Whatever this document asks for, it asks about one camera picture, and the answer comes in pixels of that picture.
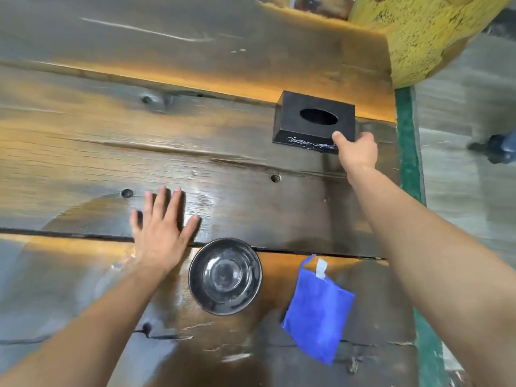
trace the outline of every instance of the person's left arm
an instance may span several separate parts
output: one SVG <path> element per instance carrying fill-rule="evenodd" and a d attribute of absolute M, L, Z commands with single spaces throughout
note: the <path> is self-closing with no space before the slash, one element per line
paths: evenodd
<path fill-rule="evenodd" d="M 108 384 L 127 341 L 160 282 L 177 265 L 197 228 L 193 216 L 177 228 L 177 189 L 167 210 L 164 186 L 153 203 L 145 193 L 144 221 L 131 214 L 136 266 L 120 282 L 85 309 L 39 350 L 0 378 L 0 387 L 100 387 Z"/>

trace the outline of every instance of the person's left hand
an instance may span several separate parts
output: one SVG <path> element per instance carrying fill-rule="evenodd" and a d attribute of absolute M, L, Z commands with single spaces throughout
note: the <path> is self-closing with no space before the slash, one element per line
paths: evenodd
<path fill-rule="evenodd" d="M 130 224 L 136 244 L 136 257 L 142 266 L 162 270 L 168 274 L 176 266 L 185 252 L 188 241 L 199 223 L 199 216 L 190 217 L 182 231 L 177 228 L 177 209 L 181 200 L 181 189 L 172 194 L 165 210 L 164 186 L 159 191 L 154 203 L 152 193 L 145 192 L 143 226 L 138 225 L 138 211 L 131 212 Z"/>

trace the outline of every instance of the bowl rim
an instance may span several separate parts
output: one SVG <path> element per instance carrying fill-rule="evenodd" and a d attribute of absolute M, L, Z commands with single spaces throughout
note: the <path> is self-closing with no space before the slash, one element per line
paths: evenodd
<path fill-rule="evenodd" d="M 191 285 L 190 285 L 190 281 L 191 281 L 191 271 L 192 271 L 192 265 L 194 264 L 194 261 L 196 260 L 196 258 L 199 256 L 199 254 L 201 253 L 202 250 L 204 250 L 205 248 L 207 248 L 208 246 L 211 246 L 213 243 L 216 243 L 216 242 L 219 242 L 221 240 L 233 240 L 235 242 L 238 242 L 240 243 L 241 245 L 243 245 L 244 247 L 248 248 L 251 252 L 252 252 L 252 255 L 256 258 L 256 260 L 258 261 L 258 266 L 260 267 L 260 278 L 258 280 L 258 285 L 256 287 L 256 292 L 247 300 L 246 302 L 246 305 L 239 309 L 239 310 L 234 310 L 232 312 L 215 312 L 215 311 L 212 311 L 212 310 L 208 310 L 205 306 L 203 306 L 199 300 L 197 300 L 197 297 L 194 295 L 194 293 L 192 292 L 191 290 Z M 195 254 L 195 256 L 193 257 L 193 259 L 191 260 L 190 262 L 190 266 L 188 267 L 188 289 L 190 290 L 190 293 L 193 297 L 193 299 L 196 301 L 196 303 L 206 312 L 212 314 L 212 315 L 217 315 L 217 316 L 229 316 L 229 315 L 234 315 L 240 311 L 243 311 L 245 308 L 247 308 L 247 306 L 249 304 L 251 304 L 251 302 L 255 299 L 256 295 L 258 294 L 258 292 L 260 291 L 260 288 L 261 288 L 261 282 L 262 282 L 262 279 L 263 279 L 263 267 L 261 265 L 261 260 L 260 260 L 260 257 L 258 256 L 258 253 L 253 249 L 253 247 L 251 247 L 247 242 L 241 240 L 241 239 L 237 239 L 237 238 L 234 238 L 234 237 L 221 237 L 221 238 L 217 238 L 217 239 L 214 239 L 214 240 L 211 240 L 210 242 L 206 243 L 204 246 L 202 246 L 199 251 L 197 251 L 197 253 Z"/>

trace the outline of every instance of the black tissue box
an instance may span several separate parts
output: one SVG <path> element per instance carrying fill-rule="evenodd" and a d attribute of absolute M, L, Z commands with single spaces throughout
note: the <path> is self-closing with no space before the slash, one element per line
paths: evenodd
<path fill-rule="evenodd" d="M 336 130 L 355 140 L 354 105 L 283 91 L 274 115 L 274 143 L 338 153 L 331 139 Z"/>

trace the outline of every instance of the person's right arm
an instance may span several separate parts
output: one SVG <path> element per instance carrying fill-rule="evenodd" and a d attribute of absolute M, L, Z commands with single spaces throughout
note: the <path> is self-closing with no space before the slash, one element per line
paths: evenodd
<path fill-rule="evenodd" d="M 479 386 L 516 385 L 516 271 L 375 169 L 371 133 L 333 140 L 360 206 L 417 310 Z"/>

